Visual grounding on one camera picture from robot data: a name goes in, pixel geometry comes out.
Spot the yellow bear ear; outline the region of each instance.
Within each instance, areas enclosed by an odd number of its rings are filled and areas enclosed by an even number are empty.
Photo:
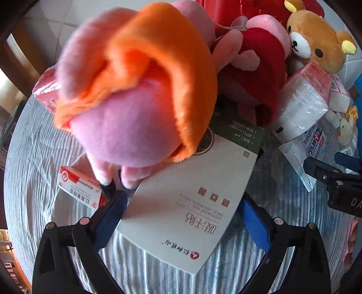
[[[302,0],[285,0],[284,6],[291,13],[306,9]]]
[[[343,41],[342,49],[345,54],[355,55],[357,53],[357,47],[351,41]]]
[[[355,55],[357,53],[357,44],[349,33],[345,30],[338,30],[337,37],[345,54]]]

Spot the white tile wall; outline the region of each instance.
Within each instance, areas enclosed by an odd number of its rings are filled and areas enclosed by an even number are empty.
[[[59,59],[59,56],[62,52],[62,49],[64,48],[65,44],[67,43],[67,40],[69,39],[70,35],[76,30],[76,27],[69,26],[69,25],[63,25],[62,32],[60,33],[58,46],[55,53],[55,62]]]
[[[30,18],[47,18],[64,22],[73,0],[41,0],[27,13]]]
[[[48,65],[54,64],[62,23],[47,19],[25,19],[24,26]]]
[[[348,30],[340,17],[323,0],[317,1],[325,11],[325,19],[335,30]],[[122,6],[139,10],[150,2],[152,0],[40,0],[26,15],[25,26],[50,66],[58,60],[75,27],[86,19],[112,7]],[[355,56],[347,57],[347,63],[339,72],[347,88],[362,73],[361,64],[362,51],[358,48]]]

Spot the brown teddy bear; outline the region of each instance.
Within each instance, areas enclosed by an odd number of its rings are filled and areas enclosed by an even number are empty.
[[[356,54],[357,45],[345,30],[337,32],[320,16],[306,10],[302,0],[286,0],[285,7],[292,12],[287,30],[293,48],[289,61],[291,73],[315,61],[327,73],[339,72],[346,54]]]

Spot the sweat absorbent patch box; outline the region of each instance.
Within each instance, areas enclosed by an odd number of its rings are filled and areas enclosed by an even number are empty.
[[[61,166],[58,175],[58,186],[70,196],[92,209],[107,204],[99,183],[72,167]]]
[[[216,110],[196,153],[144,180],[117,230],[160,260],[197,274],[245,192],[264,130]]]

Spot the pink plush toy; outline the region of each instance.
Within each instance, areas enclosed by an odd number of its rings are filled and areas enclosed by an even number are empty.
[[[218,76],[219,93],[239,104],[244,119],[265,126],[275,118],[291,45],[285,28],[270,15],[255,16],[246,27],[237,57]],[[216,44],[225,37],[221,36]]]
[[[159,163],[196,151],[216,102],[217,72],[235,57],[250,68],[249,53],[239,54],[240,31],[230,30],[212,56],[215,40],[214,23],[193,1],[112,9],[71,36],[57,71],[54,122],[83,145],[103,189],[114,189],[120,167],[132,189]]]

